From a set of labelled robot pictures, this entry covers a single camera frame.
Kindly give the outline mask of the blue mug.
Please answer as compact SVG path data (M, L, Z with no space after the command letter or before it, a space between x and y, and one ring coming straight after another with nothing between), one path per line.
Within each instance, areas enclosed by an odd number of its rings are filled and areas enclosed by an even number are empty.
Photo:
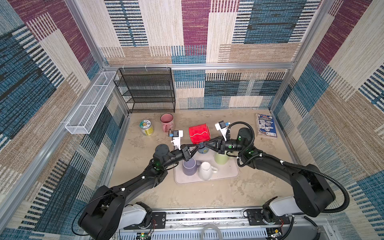
M205 146L199 146L199 149L198 149L198 152L200 154L207 154L209 152L209 148L205 147Z

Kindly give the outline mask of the red mug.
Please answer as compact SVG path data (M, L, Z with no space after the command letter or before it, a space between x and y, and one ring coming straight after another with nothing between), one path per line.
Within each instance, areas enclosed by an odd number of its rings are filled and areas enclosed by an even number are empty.
M211 139L211 133L207 124L189 127L189 136L193 144L200 144Z

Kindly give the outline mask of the pink ghost pattern mug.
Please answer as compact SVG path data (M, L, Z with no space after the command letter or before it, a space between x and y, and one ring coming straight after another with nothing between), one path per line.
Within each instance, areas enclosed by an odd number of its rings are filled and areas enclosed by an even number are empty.
M160 118L163 132L168 133L169 131L173 131L175 124L174 124L174 116L172 114L166 113L163 114Z

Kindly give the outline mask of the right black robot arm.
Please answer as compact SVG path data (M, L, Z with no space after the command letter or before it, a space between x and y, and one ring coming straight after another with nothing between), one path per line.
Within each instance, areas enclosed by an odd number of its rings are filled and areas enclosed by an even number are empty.
M268 200L261 211L264 221L272 224L278 217L289 214L304 214L317 217L320 213L336 213L345 209L329 209L336 199L328 184L334 179L321 173L314 165L295 165L269 155L254 146L255 133L249 128L241 128L236 139L231 139L229 132L223 137L206 141L203 145L219 154L238 152L239 167L248 166L267 172L290 184L293 196Z

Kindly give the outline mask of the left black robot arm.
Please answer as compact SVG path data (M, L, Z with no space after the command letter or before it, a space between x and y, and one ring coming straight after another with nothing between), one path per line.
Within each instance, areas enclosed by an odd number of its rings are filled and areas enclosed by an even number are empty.
M168 145L155 148L153 158L145 170L135 178L114 186L99 187L90 202L83 208L78 226L94 240L108 240L114 233L127 226L121 225L123 210L127 204L143 192L155 188L168 175L169 166L190 160L198 151L198 145L185 144L170 151Z

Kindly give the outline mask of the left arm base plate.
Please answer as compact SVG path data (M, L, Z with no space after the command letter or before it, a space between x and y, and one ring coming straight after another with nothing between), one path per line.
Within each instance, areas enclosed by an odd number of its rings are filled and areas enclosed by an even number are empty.
M166 220L166 212L152 212L150 229L164 229L166 227Z

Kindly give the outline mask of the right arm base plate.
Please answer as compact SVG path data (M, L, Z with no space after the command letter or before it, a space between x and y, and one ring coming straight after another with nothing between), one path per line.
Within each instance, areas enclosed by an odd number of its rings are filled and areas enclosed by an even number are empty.
M286 215L265 220L262 209L246 209L243 211L243 216L248 220L250 226L288 226L291 223L291 218Z

